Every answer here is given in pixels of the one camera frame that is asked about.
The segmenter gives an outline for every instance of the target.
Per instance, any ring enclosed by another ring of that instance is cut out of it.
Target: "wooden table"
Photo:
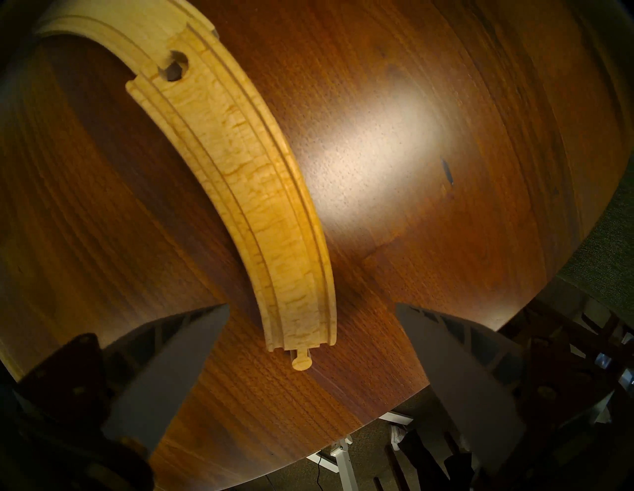
[[[563,0],[193,2],[295,152],[326,234],[338,340],[267,353],[218,214],[126,94],[125,66],[54,37],[2,81],[0,355],[21,376],[94,331],[228,302],[152,456],[222,489],[315,452],[426,386],[409,302],[498,328],[570,257],[633,147],[618,61]]]

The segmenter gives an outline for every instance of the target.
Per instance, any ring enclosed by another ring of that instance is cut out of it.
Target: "black cable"
[[[317,486],[319,486],[319,489],[321,489],[321,491],[323,491],[323,488],[321,487],[321,484],[319,484],[319,473],[321,472],[321,454],[319,456],[319,462],[317,462]]]
[[[270,484],[270,485],[271,485],[271,487],[273,488],[273,491],[277,491],[277,490],[275,489],[275,486],[273,486],[273,483],[271,482],[271,478],[269,477],[269,475],[268,475],[268,474],[265,474],[265,475],[266,475],[266,480],[267,480],[267,481],[269,481],[269,484]]]

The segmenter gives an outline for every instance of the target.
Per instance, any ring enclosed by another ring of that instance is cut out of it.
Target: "wood grain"
[[[176,147],[238,248],[267,349],[291,350],[292,366],[309,368],[309,349],[337,340],[323,231],[284,135],[213,24],[183,0],[59,0],[34,30],[92,39],[137,74],[128,93]]]
[[[231,237],[123,90],[121,62],[59,36],[0,86],[0,340],[14,373],[87,329],[107,343],[230,303],[152,457],[165,489],[262,475],[423,388],[394,301],[503,324],[585,237],[633,143],[620,67],[563,1],[194,4],[271,108],[323,224],[337,344],[304,372],[265,351]]]

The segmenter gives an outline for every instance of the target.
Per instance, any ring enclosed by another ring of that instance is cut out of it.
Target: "small dark mark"
[[[447,176],[447,181],[449,181],[449,184],[453,186],[453,177],[451,176],[451,171],[449,170],[449,164],[443,158],[440,159],[440,161],[443,163],[443,170],[444,174]]]

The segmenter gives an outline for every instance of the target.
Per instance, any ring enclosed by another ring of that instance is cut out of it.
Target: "dark fabric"
[[[603,216],[558,276],[634,326],[634,155]]]
[[[418,433],[410,431],[398,444],[418,473],[420,491],[450,491],[449,478],[420,441]]]

